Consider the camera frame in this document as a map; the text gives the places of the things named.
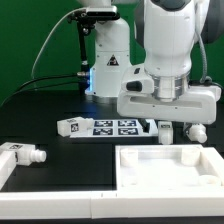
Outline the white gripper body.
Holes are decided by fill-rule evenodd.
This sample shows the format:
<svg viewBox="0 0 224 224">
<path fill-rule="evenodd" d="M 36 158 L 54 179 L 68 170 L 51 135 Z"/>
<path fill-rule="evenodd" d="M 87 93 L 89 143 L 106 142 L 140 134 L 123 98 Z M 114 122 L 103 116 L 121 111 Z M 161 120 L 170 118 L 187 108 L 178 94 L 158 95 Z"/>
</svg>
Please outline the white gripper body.
<svg viewBox="0 0 224 224">
<path fill-rule="evenodd" d="M 124 117 L 212 124 L 221 88 L 188 85 L 187 77 L 152 77 L 143 64 L 126 70 L 117 101 Z"/>
</svg>

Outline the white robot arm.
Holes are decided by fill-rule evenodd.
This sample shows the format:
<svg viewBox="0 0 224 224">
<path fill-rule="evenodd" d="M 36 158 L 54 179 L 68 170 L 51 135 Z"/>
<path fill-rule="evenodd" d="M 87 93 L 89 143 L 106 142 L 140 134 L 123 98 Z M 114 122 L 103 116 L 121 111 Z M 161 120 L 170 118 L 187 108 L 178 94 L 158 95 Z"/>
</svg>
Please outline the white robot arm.
<svg viewBox="0 0 224 224">
<path fill-rule="evenodd" d="M 135 35 L 146 57 L 129 61 L 129 27 L 123 19 L 96 23 L 96 62 L 86 94 L 113 98 L 124 117 L 212 124 L 221 89 L 191 86 L 190 53 L 201 42 L 210 0 L 141 0 Z"/>
</svg>

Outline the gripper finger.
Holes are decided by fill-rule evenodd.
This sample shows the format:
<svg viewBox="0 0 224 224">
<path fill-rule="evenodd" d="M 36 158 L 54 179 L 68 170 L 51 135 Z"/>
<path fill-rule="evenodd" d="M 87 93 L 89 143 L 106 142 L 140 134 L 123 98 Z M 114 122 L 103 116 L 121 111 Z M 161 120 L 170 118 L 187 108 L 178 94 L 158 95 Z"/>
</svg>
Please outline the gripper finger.
<svg viewBox="0 0 224 224">
<path fill-rule="evenodd" d="M 190 130 L 191 127 L 192 127 L 192 123 L 188 123 L 188 122 L 184 123 L 184 125 L 183 125 L 183 134 L 184 134 L 184 136 L 189 134 L 189 130 Z"/>
<path fill-rule="evenodd" d="M 148 133 L 150 131 L 150 123 L 147 122 L 145 119 L 140 119 L 139 120 L 139 123 L 142 127 L 142 130 L 145 132 L 145 133 Z"/>
</svg>

